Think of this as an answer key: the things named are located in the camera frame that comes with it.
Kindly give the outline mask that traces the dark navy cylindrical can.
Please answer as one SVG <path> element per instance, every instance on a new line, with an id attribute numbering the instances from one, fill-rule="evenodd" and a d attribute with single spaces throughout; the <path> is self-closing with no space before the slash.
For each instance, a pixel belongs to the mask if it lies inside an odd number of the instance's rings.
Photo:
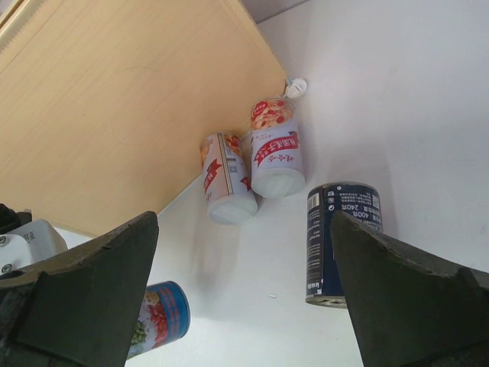
<path id="1" fill-rule="evenodd" d="M 330 232 L 332 217 L 338 211 L 381 232 L 379 193 L 364 183 L 336 182 L 313 188 L 307 197 L 306 302 L 345 309 L 347 305 Z"/>

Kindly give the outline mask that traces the blue vegetable cylindrical can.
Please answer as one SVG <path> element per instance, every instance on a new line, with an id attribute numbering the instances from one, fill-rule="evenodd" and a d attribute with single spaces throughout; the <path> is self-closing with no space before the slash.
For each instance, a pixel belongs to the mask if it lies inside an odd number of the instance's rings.
<path id="1" fill-rule="evenodd" d="M 190 320 L 187 297 L 176 282 L 148 286 L 127 359 L 183 338 L 189 330 Z"/>

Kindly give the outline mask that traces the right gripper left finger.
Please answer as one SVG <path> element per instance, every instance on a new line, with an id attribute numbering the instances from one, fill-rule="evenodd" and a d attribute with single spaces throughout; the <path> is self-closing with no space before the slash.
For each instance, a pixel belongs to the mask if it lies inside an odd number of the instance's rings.
<path id="1" fill-rule="evenodd" d="M 123 366 L 157 247 L 156 213 L 1 277 L 3 366 Z"/>

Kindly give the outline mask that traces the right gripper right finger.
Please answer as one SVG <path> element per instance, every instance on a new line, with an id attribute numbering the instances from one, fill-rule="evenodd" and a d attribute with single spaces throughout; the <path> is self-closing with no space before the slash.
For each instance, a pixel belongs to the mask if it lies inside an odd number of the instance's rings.
<path id="1" fill-rule="evenodd" d="M 486 366 L 488 274 L 344 212 L 332 244 L 365 366 Z"/>

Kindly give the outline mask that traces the red white can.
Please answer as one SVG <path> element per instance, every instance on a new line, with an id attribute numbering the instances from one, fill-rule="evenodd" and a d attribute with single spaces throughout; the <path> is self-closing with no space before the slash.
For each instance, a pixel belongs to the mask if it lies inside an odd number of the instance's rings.
<path id="1" fill-rule="evenodd" d="M 301 191 L 306 183 L 299 123 L 285 98 L 268 98 L 251 110 L 251 188 L 268 199 Z"/>
<path id="2" fill-rule="evenodd" d="M 231 132 L 218 132 L 203 139 L 199 153 L 208 217 L 233 225 L 252 218 L 257 201 L 242 157 L 241 140 Z"/>

